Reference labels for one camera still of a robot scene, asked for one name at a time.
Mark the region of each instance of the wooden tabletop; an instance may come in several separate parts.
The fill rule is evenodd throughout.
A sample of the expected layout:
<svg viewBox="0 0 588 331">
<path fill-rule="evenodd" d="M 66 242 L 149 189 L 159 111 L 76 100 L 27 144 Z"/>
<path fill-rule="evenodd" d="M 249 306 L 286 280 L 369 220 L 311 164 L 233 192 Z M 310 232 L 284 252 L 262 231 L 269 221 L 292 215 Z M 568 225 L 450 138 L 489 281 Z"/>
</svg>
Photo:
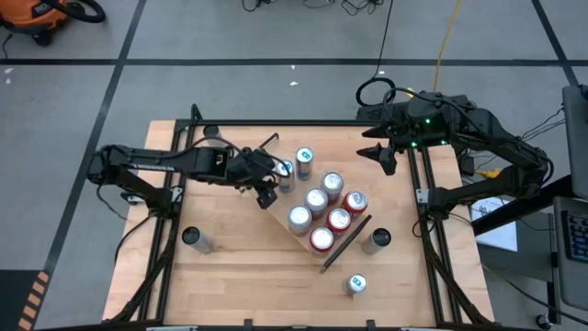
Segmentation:
<svg viewBox="0 0 588 331">
<path fill-rule="evenodd" d="M 169 150 L 174 124 L 153 121 L 145 147 Z M 345 191 L 353 188 L 366 193 L 369 200 L 366 212 L 373 219 L 329 270 L 321 274 L 320 261 L 309 255 L 307 247 L 280 224 L 279 212 L 259 209 L 249 193 L 188 181 L 180 231 L 197 226 L 214 239 L 216 248 L 202 255 L 177 241 L 164 322 L 167 325 L 242 325 L 244 319 L 252 318 L 254 325 L 364 326 L 366 320 L 373 319 L 378 326 L 434 325 L 423 245 L 411 233 L 417 214 L 408 160 L 404 155 L 397 155 L 396 174 L 386 177 L 378 163 L 356 155 L 357 149 L 377 142 L 361 137 L 364 130 L 363 127 L 220 127 L 224 138 L 241 147 L 258 146 L 274 132 L 279 133 L 283 148 L 312 147 L 316 157 L 314 176 L 320 177 L 330 170 L 340 172 L 345 179 Z M 200 137 L 201 128 L 195 139 Z M 430 154 L 436 184 L 445 188 L 460 186 L 451 147 L 432 148 Z M 422 164 L 420 155 L 417 162 Z M 155 186 L 163 185 L 163 173 L 140 171 L 139 174 Z M 426 187 L 422 167 L 420 178 Z M 457 207 L 454 213 L 469 218 L 464 207 Z M 131 207 L 125 231 L 146 214 L 143 205 Z M 155 221 L 145 224 L 121 248 L 105 318 L 116 314 L 142 282 L 154 224 Z M 376 255 L 365 255 L 359 246 L 378 227 L 391 232 L 392 242 Z M 481 313 L 493 319 L 470 226 L 452 217 L 445 221 L 445 229 L 456 281 Z M 359 295 L 347 296 L 342 283 L 353 273 L 366 276 L 367 289 Z M 439 280 L 445 318 L 450 321 L 447 291 Z M 158 292 L 159 283 L 153 287 L 151 317 Z"/>
</svg>

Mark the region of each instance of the orange and black tape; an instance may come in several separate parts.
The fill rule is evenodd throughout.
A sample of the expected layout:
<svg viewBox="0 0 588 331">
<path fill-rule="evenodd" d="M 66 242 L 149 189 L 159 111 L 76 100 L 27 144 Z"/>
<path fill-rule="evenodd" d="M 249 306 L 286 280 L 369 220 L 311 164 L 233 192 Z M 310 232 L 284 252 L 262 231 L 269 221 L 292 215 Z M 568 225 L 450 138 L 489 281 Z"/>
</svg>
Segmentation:
<svg viewBox="0 0 588 331">
<path fill-rule="evenodd" d="M 22 315 L 18 321 L 18 330 L 32 330 L 39 316 L 39 309 L 49 286 L 49 274 L 46 271 L 39 272 L 37 279 L 33 281 L 30 293 L 28 294 L 27 303 L 22 310 Z"/>
</svg>

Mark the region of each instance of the orange vacuum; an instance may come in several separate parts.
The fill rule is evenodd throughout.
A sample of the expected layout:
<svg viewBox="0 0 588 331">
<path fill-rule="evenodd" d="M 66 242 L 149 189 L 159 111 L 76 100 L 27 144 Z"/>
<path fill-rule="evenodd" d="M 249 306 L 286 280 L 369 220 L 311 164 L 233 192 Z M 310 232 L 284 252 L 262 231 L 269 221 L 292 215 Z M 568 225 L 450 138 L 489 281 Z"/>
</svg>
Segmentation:
<svg viewBox="0 0 588 331">
<path fill-rule="evenodd" d="M 95 15 L 87 15 L 79 3 L 66 0 L 0 0 L 0 26 L 14 33 L 31 36 L 40 46 L 51 43 L 51 35 L 63 27 L 68 17 L 87 23 L 100 23 L 106 15 L 94 0 L 79 0 L 90 6 Z"/>
</svg>

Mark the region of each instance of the can lid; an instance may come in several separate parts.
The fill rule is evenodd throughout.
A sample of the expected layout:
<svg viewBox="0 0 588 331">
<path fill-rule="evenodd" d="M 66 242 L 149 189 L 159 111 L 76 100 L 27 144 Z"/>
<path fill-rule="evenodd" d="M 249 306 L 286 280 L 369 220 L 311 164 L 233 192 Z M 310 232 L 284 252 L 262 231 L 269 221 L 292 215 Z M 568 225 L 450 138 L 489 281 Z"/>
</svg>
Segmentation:
<svg viewBox="0 0 588 331">
<path fill-rule="evenodd" d="M 312 160 L 312 150 L 308 147 L 302 147 L 296 152 L 296 159 L 301 162 L 310 162 Z"/>
<path fill-rule="evenodd" d="M 330 172 L 322 178 L 322 186 L 325 190 L 339 190 L 343 184 L 343 178 L 336 172 Z"/>
<path fill-rule="evenodd" d="M 313 188 L 306 194 L 306 201 L 312 207 L 326 206 L 327 200 L 327 194 L 320 188 Z"/>
<path fill-rule="evenodd" d="M 219 127 L 216 125 L 207 125 L 203 130 L 205 137 L 216 137 L 219 135 Z"/>
<path fill-rule="evenodd" d="M 374 230 L 374 233 L 372 234 L 372 238 L 374 239 L 374 243 L 376 243 L 376 245 L 379 245 L 379 246 L 388 245 L 390 243 L 390 241 L 392 240 L 392 236 L 390 235 L 390 232 L 384 228 L 378 228 L 378 229 Z"/>
<path fill-rule="evenodd" d="M 335 208 L 329 213 L 329 223 L 335 229 L 346 229 L 351 223 L 349 212 L 341 208 Z"/>
<path fill-rule="evenodd" d="M 292 174 L 292 171 L 294 171 L 294 165 L 290 161 L 287 161 L 287 160 L 284 160 L 284 163 L 288 167 L 290 174 Z M 284 165 L 282 165 L 281 162 L 277 162 L 276 171 L 282 176 L 288 175 L 288 171 L 286 171 L 286 168 L 284 167 Z"/>
<path fill-rule="evenodd" d="M 200 230 L 195 226 L 188 226 L 182 233 L 182 241 L 186 245 L 195 244 L 200 239 Z"/>
<path fill-rule="evenodd" d="M 288 215 L 290 223 L 304 225 L 312 220 L 311 211 L 304 206 L 295 206 L 290 210 Z"/>
<path fill-rule="evenodd" d="M 366 278 L 363 277 L 363 275 L 356 274 L 349 278 L 349 288 L 355 293 L 364 291 L 367 285 L 368 283 L 366 282 Z"/>
<path fill-rule="evenodd" d="M 333 240 L 333 233 L 325 227 L 316 228 L 312 231 L 311 243 L 317 249 L 328 249 L 333 244 Z"/>
<path fill-rule="evenodd" d="M 346 200 L 347 205 L 356 211 L 363 210 L 368 206 L 368 198 L 359 191 L 349 192 Z"/>
</svg>

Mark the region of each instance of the grey floor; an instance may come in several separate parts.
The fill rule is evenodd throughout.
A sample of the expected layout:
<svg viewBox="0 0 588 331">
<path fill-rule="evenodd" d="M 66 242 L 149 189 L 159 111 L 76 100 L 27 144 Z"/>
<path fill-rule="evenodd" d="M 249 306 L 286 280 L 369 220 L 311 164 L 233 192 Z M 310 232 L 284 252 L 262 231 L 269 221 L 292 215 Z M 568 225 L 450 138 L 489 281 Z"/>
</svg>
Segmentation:
<svg viewBox="0 0 588 331">
<path fill-rule="evenodd" d="M 93 324 L 102 317 L 124 224 L 87 183 L 79 200 L 71 201 L 77 204 L 70 203 L 75 208 L 66 208 L 88 143 L 142 146 L 151 120 L 186 118 L 194 102 L 207 119 L 352 119 L 356 88 L 375 67 L 333 59 L 378 57 L 389 2 L 371 16 L 350 17 L 338 4 L 308 9 L 301 0 L 280 0 L 254 13 L 244 12 L 238 0 L 99 0 L 108 15 L 103 24 L 70 22 L 49 48 L 20 35 L 9 41 L 12 62 L 0 62 L 0 269 L 44 268 L 60 221 L 71 221 L 37 328 Z M 398 86 L 432 89 L 431 64 L 453 4 L 394 1 L 383 57 L 402 65 L 384 65 L 382 75 Z M 541 5 L 567 58 L 588 60 L 588 2 Z M 0 30 L 0 40 L 5 37 Z M 440 90 L 468 95 L 512 133 L 555 113 L 560 90 L 570 82 L 530 0 L 464 0 L 445 58 L 464 61 L 442 67 Z M 157 61 L 164 59 L 203 61 Z M 206 61 L 214 59 L 226 61 Z M 252 65 L 261 63 L 248 59 L 332 60 Z M 524 61 L 492 64 L 514 59 Z M 580 82 L 588 81 L 587 67 L 572 70 Z M 376 102 L 383 92 L 373 87 L 366 98 Z M 554 160 L 554 178 L 569 172 L 563 127 L 532 143 Z M 484 168 L 495 166 L 504 163 L 494 160 Z M 106 197 L 125 210 L 114 190 Z M 505 276 L 546 299 L 544 284 Z M 492 275 L 486 280 L 498 321 L 535 327 L 534 316 L 544 313 L 540 306 Z M 564 328 L 581 329 L 568 320 Z"/>
</svg>

